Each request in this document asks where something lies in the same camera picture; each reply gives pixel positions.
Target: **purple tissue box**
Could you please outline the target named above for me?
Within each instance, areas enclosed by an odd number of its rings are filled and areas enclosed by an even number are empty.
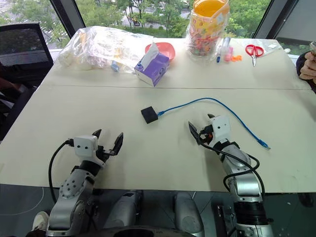
[[[148,83],[151,86],[156,86],[161,77],[167,71],[169,67],[169,58],[161,53],[149,63],[147,68],[141,65],[141,61],[136,65],[135,72],[139,79]]]

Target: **pink eraser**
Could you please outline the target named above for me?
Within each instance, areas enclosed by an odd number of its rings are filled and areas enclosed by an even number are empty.
[[[229,62],[231,60],[232,55],[233,55],[233,49],[234,49],[233,47],[229,47],[227,54],[225,54],[224,56],[225,62]]]

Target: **red scissors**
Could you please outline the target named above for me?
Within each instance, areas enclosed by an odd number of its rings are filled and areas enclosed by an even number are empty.
[[[256,58],[263,55],[264,51],[262,47],[249,44],[246,46],[246,53],[252,57],[252,65],[256,66]]]

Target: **finger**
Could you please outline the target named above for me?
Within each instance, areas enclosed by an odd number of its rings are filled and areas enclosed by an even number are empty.
[[[312,76],[312,77],[316,77],[316,71],[309,69],[306,65],[301,68],[301,73]]]
[[[305,58],[309,60],[314,60],[315,57],[312,55],[311,52],[308,52],[307,54],[305,54]]]
[[[312,76],[310,76],[310,75],[306,75],[306,74],[301,73],[301,74],[300,74],[300,79],[303,79],[303,80],[312,80],[312,79],[314,79],[314,77],[312,77]]]
[[[306,65],[307,67],[309,67],[310,69],[316,71],[316,62],[315,62],[314,60],[309,60],[309,59],[307,59],[307,60],[305,61],[305,65]]]

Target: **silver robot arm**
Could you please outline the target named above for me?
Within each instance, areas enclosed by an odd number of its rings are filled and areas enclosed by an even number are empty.
[[[104,150],[98,146],[101,130],[92,135],[85,135],[70,139],[69,144],[74,147],[81,164],[75,166],[71,175],[61,185],[59,197],[50,216],[46,236],[74,236],[81,232],[82,221],[90,198],[94,180],[99,170],[105,165],[110,156],[116,156],[122,146],[123,133],[111,150]]]
[[[223,164],[223,168],[229,177],[228,186],[234,199],[234,209],[237,218],[236,230],[238,237],[273,237],[272,228],[269,225],[263,206],[263,197],[259,182],[253,172],[234,176],[240,172],[246,172],[251,165],[249,155],[239,149],[235,142],[230,142],[230,123],[227,116],[209,115],[211,124],[200,133],[189,122],[190,132],[199,145],[225,152],[242,160],[240,162],[233,157],[217,152]]]

